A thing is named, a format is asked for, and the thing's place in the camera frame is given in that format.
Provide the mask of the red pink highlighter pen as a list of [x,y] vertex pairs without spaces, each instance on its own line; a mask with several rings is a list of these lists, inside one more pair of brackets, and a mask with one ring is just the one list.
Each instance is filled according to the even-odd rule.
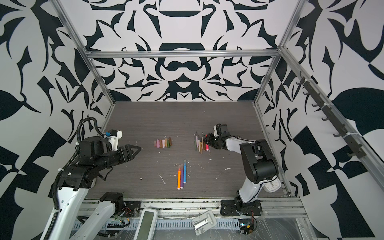
[[209,145],[206,143],[206,141],[205,141],[205,149],[206,149],[206,152],[209,151]]

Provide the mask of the blue highlighter pen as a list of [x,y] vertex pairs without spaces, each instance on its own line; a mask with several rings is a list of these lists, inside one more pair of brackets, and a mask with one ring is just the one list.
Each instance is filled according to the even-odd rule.
[[184,160],[184,165],[183,165],[183,184],[187,183],[187,161]]

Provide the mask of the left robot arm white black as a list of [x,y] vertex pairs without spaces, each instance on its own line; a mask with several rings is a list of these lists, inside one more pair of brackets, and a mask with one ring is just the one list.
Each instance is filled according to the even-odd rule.
[[69,162],[60,169],[52,185],[54,208],[41,236],[43,240],[92,240],[107,220],[123,213],[126,204],[123,195],[105,193],[94,212],[72,235],[80,206],[94,180],[101,171],[112,171],[114,166],[133,160],[142,150],[139,146],[117,146],[117,137],[88,137],[78,141],[76,151]]

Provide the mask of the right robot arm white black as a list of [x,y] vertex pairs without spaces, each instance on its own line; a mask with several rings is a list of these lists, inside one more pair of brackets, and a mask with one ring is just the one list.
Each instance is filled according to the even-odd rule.
[[248,140],[232,136],[226,124],[217,124],[214,132],[207,134],[203,141],[214,149],[241,155],[246,179],[238,190],[240,204],[256,201],[261,190],[274,193],[281,188],[279,164],[265,139]]

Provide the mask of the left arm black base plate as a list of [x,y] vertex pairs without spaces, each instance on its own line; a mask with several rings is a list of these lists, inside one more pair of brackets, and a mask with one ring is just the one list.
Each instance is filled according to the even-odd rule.
[[124,201],[125,206],[122,209],[123,216],[126,218],[136,217],[141,211],[141,201]]

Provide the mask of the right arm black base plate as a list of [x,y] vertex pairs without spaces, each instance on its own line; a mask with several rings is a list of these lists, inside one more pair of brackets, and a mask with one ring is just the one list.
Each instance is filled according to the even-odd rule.
[[243,203],[240,198],[221,200],[220,214],[222,216],[261,216],[262,206],[259,200]]

